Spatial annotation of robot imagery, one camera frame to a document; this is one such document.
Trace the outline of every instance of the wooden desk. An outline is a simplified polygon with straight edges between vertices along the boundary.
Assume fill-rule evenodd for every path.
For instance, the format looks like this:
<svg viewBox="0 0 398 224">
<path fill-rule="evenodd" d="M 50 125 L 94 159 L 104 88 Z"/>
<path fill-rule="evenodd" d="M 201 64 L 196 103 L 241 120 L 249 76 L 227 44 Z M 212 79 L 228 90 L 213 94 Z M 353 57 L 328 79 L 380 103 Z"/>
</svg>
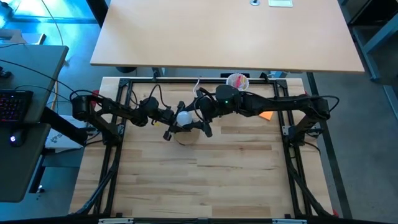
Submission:
<svg viewBox="0 0 398 224">
<path fill-rule="evenodd" d="M 115 98 L 118 83 L 119 78 L 103 78 L 100 94 Z M 287 79 L 287 83 L 290 95 L 304 93 L 301 79 Z M 135 83 L 133 89 L 142 100 L 153 86 Z M 180 100 L 193 100 L 192 84 L 161 86 L 165 103 L 174 109 Z M 201 86 L 214 91 L 216 85 Z M 251 84 L 249 91 L 274 96 L 270 85 Z M 159 91 L 154 96 L 159 98 Z M 302 112 L 294 111 L 296 122 L 302 117 Z M 151 218 L 282 218 L 293 214 L 277 114 L 271 121 L 229 114 L 215 119 L 211 127 L 212 138 L 202 133 L 195 145 L 181 146 L 173 139 L 162 139 L 164 125 L 138 128 L 127 122 L 113 214 Z M 307 141 L 316 144 L 313 139 Z M 301 155 L 308 188 L 331 212 L 318 151 L 304 146 Z M 86 147 L 71 212 L 81 208 L 97 187 L 103 156 L 101 143 Z M 304 211 L 299 190 L 297 194 Z"/>
<path fill-rule="evenodd" d="M 364 72 L 335 0 L 112 0 L 92 65 Z"/>
</svg>

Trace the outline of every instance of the keyboard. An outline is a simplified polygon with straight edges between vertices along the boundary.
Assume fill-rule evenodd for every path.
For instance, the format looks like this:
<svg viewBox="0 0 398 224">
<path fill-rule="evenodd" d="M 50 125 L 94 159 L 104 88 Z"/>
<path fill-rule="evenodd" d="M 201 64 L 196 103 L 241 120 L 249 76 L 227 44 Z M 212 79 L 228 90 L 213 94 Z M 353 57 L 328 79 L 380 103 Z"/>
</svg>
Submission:
<svg viewBox="0 0 398 224">
<path fill-rule="evenodd" d="M 0 90 L 0 122 L 23 122 L 32 97 L 32 91 Z"/>
</svg>

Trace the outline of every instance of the light wood desktop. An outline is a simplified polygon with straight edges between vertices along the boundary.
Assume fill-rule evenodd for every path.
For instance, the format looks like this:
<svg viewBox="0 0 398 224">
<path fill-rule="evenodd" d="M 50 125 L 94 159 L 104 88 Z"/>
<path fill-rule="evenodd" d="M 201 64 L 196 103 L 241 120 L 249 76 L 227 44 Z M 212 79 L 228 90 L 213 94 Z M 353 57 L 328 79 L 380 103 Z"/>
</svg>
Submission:
<svg viewBox="0 0 398 224">
<path fill-rule="evenodd" d="M 362 73 L 337 0 L 112 0 L 92 65 Z"/>
<path fill-rule="evenodd" d="M 119 78 L 103 78 L 100 94 L 115 99 L 118 83 Z M 290 95 L 304 93 L 301 79 L 287 79 L 287 84 Z M 153 83 L 135 83 L 138 99 L 147 97 L 153 86 Z M 165 103 L 172 105 L 173 110 L 180 100 L 189 104 L 193 100 L 193 86 L 162 84 Z M 216 87 L 200 86 L 210 92 Z M 274 96 L 270 85 L 253 84 L 249 91 Z M 158 90 L 154 97 L 160 99 Z M 296 122 L 303 118 L 300 111 L 293 114 Z M 212 138 L 201 133 L 194 145 L 182 146 L 173 138 L 170 142 L 163 140 L 165 125 L 148 124 L 139 128 L 127 122 L 112 214 L 123 212 L 124 217 L 152 218 L 283 218 L 287 213 L 293 215 L 277 114 L 270 121 L 258 116 L 245 118 L 229 114 L 214 119 L 211 127 Z M 306 141 L 317 144 L 310 137 Z M 71 212 L 81 208 L 97 188 L 104 149 L 102 143 L 86 147 Z M 332 213 L 318 151 L 306 145 L 301 147 L 301 155 L 308 188 L 325 210 Z M 297 189 L 300 208 L 304 211 L 302 194 Z"/>
</svg>

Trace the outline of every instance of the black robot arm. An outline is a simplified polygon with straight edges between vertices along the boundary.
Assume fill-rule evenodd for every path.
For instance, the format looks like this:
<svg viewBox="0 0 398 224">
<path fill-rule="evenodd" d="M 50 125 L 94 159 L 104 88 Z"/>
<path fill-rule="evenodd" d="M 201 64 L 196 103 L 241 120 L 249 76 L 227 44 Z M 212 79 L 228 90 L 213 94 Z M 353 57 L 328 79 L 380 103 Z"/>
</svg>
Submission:
<svg viewBox="0 0 398 224">
<path fill-rule="evenodd" d="M 300 110 L 305 113 L 305 117 L 298 125 L 289 127 L 289 141 L 299 145 L 304 144 L 304 135 L 312 126 L 321 120 L 330 118 L 328 102 L 320 96 L 264 98 L 254 93 L 238 91 L 229 85 L 218 86 L 216 93 L 205 92 L 182 111 L 195 111 L 195 109 L 202 113 L 201 122 L 185 125 L 184 128 L 202 129 L 208 137 L 212 136 L 209 124 L 214 118 L 226 114 L 238 113 L 245 117 L 251 117 L 265 111 Z"/>
<path fill-rule="evenodd" d="M 257 116 L 264 111 L 300 110 L 305 117 L 296 126 L 289 127 L 289 140 L 299 145 L 303 144 L 305 133 L 320 120 L 330 118 L 327 100 L 320 96 L 288 96 L 264 98 L 254 93 L 239 91 L 229 85 L 220 85 L 216 93 L 209 93 L 201 88 L 200 93 L 205 93 L 195 98 L 194 101 L 185 106 L 180 101 L 176 112 L 170 108 L 160 109 L 159 102 L 154 97 L 146 98 L 140 102 L 136 109 L 124 106 L 110 98 L 93 95 L 77 96 L 72 99 L 73 117 L 86 121 L 96 127 L 103 135 L 103 143 L 115 145 L 121 138 L 118 126 L 108 123 L 101 116 L 113 114 L 128 119 L 132 124 L 143 127 L 148 123 L 148 118 L 169 126 L 164 134 L 164 139 L 170 140 L 172 133 L 189 132 L 193 128 L 201 129 L 208 137 L 212 137 L 210 123 L 214 118 L 230 113 L 238 113 L 246 117 Z M 101 106 L 95 111 L 91 102 Z M 190 124 L 178 125 L 177 115 L 182 111 L 200 110 L 203 117 L 199 121 Z"/>
</svg>

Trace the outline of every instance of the sticker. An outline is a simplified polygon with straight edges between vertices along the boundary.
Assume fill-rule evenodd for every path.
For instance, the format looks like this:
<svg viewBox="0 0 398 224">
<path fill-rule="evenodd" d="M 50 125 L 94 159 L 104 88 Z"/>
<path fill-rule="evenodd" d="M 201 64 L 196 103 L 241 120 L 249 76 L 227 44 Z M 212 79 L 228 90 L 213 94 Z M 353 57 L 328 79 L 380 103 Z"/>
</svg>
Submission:
<svg viewBox="0 0 398 224">
<path fill-rule="evenodd" d="M 293 7 L 293 0 L 268 0 L 271 7 Z"/>
</svg>

